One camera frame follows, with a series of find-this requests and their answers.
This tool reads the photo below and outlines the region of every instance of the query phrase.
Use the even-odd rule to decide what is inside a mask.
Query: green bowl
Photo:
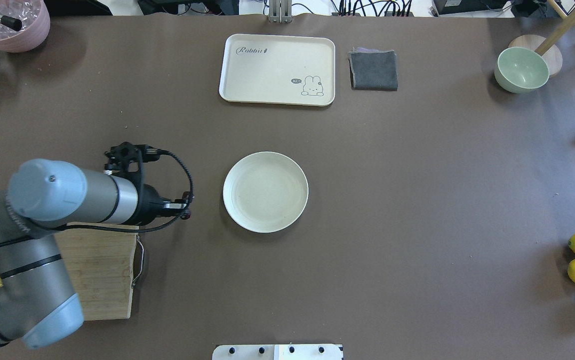
[[[546,60],[529,48],[509,47],[498,55],[494,78],[503,89],[523,94],[545,85],[550,69]]]

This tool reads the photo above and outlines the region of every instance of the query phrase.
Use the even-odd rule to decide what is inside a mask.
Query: white plate
[[[287,228],[308,203],[308,179],[294,160],[278,152],[240,159],[223,184],[223,202],[232,219],[256,233]]]
[[[334,100],[335,52],[327,38],[233,34],[218,92],[240,103],[324,107]]]

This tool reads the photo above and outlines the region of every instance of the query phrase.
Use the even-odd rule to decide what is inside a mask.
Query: white tray
[[[324,107],[334,100],[335,47],[326,38],[233,34],[218,92],[224,100]]]

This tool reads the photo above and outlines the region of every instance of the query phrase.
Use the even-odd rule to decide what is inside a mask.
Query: cutting board
[[[129,319],[137,235],[75,228],[54,237],[74,290],[79,294],[84,319]]]

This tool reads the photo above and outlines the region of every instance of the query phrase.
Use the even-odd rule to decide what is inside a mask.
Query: tabletop
[[[123,141],[179,155],[192,217],[146,234],[132,317],[87,321],[0,359],[209,359],[221,344],[343,344],[346,359],[573,359],[575,28],[561,72],[515,95],[498,54],[556,20],[262,15],[56,18],[45,44],[0,52],[0,189],[32,158],[101,171]],[[232,34],[326,37],[326,107],[219,97]],[[353,90],[348,52],[395,50],[398,91]],[[285,230],[228,215],[230,168],[276,151],[310,196]],[[146,183],[180,198],[173,161]]]

